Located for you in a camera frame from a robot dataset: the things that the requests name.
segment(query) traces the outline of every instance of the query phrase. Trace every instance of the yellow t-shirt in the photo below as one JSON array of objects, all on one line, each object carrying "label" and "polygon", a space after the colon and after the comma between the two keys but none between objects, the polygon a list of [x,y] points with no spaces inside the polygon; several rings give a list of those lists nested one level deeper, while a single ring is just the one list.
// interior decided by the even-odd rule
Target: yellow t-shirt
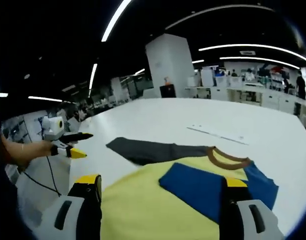
[{"label": "yellow t-shirt", "polygon": [[[214,150],[213,156],[221,163],[236,164],[235,161],[223,157]],[[143,166],[103,192],[101,205],[103,240],[219,239],[217,223],[159,186],[158,180],[173,163],[247,180],[243,169],[222,169],[211,163],[208,156],[186,157]]]}]

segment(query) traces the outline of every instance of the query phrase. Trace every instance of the blue cloth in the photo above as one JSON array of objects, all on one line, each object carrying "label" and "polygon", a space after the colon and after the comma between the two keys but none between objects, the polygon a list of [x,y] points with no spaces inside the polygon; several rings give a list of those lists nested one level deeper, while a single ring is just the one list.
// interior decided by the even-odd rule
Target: blue cloth
[{"label": "blue cloth", "polygon": [[[259,199],[270,209],[273,208],[278,186],[268,179],[251,163],[244,168],[248,190],[253,199]],[[219,223],[223,176],[174,163],[159,179],[162,188],[174,194],[202,215]]]}]

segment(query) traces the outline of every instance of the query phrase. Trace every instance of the human arm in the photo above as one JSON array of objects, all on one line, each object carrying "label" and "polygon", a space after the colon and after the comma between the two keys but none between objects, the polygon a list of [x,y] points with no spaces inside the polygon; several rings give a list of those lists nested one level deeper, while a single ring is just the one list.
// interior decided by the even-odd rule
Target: human arm
[{"label": "human arm", "polygon": [[2,155],[6,164],[16,164],[27,167],[29,163],[38,157],[51,155],[52,143],[48,141],[38,141],[28,144],[14,143],[1,136]]}]

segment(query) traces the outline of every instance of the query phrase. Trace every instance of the white table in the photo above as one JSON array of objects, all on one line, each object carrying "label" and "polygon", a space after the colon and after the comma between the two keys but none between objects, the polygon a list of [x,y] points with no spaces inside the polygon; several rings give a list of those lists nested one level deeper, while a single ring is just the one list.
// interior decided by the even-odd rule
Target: white table
[{"label": "white table", "polygon": [[[249,145],[187,129],[191,124],[234,130]],[[141,99],[103,112],[82,123],[94,134],[77,148],[86,159],[72,160],[70,186],[84,175],[101,174],[103,188],[138,167],[105,145],[116,137],[191,146],[217,146],[237,157],[249,157],[280,186],[274,214],[287,234],[306,208],[306,130],[294,115],[247,104],[206,99]]]}]

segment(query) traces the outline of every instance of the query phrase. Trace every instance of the dark gray sleeve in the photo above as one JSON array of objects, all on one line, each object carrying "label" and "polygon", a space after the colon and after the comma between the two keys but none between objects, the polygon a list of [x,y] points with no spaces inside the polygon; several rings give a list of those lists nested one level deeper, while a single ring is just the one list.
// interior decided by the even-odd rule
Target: dark gray sleeve
[{"label": "dark gray sleeve", "polygon": [[181,146],[174,143],[130,140],[124,137],[118,137],[106,146],[127,160],[141,166],[207,155],[206,146]]}]

